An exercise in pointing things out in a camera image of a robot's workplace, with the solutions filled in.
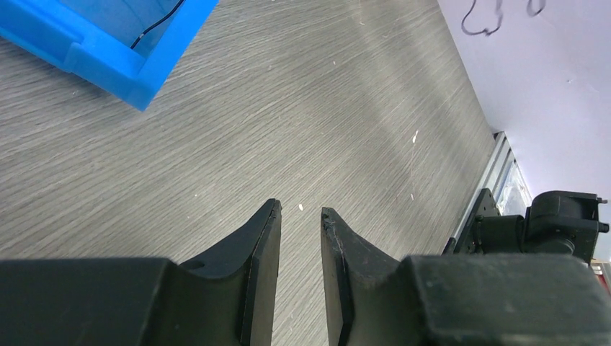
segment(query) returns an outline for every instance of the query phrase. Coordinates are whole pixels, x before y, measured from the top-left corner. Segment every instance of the gray wood-grain table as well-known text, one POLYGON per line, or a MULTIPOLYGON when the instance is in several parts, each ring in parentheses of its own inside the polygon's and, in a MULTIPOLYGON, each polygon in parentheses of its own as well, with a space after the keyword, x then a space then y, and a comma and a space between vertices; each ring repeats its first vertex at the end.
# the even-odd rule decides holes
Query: gray wood-grain table
POLYGON ((0 257, 181 261, 279 198, 273 343, 325 345, 321 207, 438 253, 493 144, 435 0, 221 0, 144 113, 0 40, 0 257))

